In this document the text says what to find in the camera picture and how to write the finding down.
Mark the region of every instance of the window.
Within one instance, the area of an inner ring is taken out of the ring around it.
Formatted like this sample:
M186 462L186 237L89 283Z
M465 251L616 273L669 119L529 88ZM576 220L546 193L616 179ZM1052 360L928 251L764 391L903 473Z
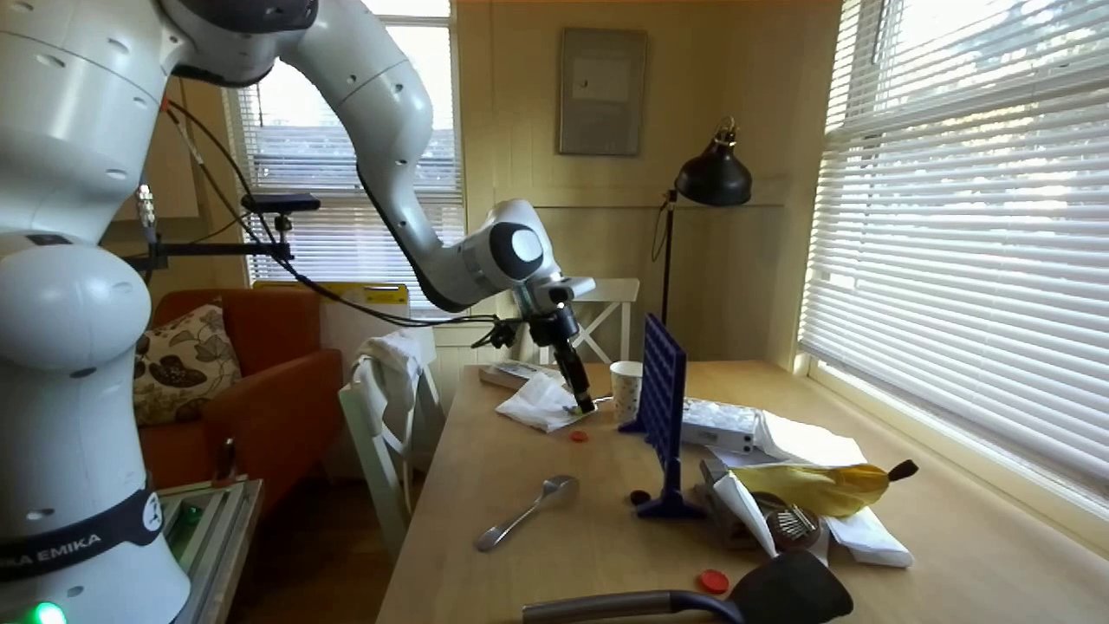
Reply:
M420 162L420 200L450 244L465 228L458 206L458 109L450 0L368 0L406 49L435 100L435 138ZM296 266L313 282L401 282L415 301L412 266L364 199L354 147L316 88L290 65L235 89L238 157L253 191L313 191L323 213L290 220ZM290 282L274 260L253 260L253 282Z
M800 349L1105 491L1105 0L846 0Z

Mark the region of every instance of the wall picture frame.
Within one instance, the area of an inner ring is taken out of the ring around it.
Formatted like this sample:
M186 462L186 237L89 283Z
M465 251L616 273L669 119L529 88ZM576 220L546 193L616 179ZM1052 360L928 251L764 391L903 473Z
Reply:
M637 157L653 42L645 31L561 28L560 157Z

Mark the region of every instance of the metal tool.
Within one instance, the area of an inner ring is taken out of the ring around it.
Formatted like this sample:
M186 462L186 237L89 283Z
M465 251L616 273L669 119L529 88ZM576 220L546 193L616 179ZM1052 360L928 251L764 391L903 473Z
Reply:
M546 486L540 486L540 491L535 497L535 503L529 503L525 513L517 513L517 517L511 517L511 519L504 519L504 522L486 528L486 532L476 539L476 548L477 548L477 553L496 553L521 522L527 522L535 513L547 511L553 503L568 498L572 491L578 491L578 477L572 477L572 476L547 476Z

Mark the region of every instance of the beige wall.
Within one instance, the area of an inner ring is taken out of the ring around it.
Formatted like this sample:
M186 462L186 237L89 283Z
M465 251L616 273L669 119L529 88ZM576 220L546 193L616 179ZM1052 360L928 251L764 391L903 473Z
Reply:
M504 199L529 199L568 273L645 282L642 313L660 313L661 260L654 208L710 131L739 120L739 157L757 176L744 213L683 200L673 258L673 330L690 357L792 357L831 65L834 0L458 0L465 200L481 227ZM555 152L561 28L637 28L653 39L642 157ZM183 89L214 131L214 88ZM229 171L208 148L226 189ZM174 238L226 222L203 189L203 220L168 222ZM111 246L137 246L115 227ZM246 283L243 260L174 260L152 293Z

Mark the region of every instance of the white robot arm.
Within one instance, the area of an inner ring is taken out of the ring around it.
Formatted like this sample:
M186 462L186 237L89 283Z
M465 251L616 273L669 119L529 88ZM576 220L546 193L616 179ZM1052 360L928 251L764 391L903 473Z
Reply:
M186 600L146 486L133 369L142 278L102 251L137 193L174 72L246 88L298 65L357 147L362 179L441 308L517 293L578 406L568 283L527 206L444 246L412 165L431 100L362 0L11 0L0 7L0 622L174 622Z

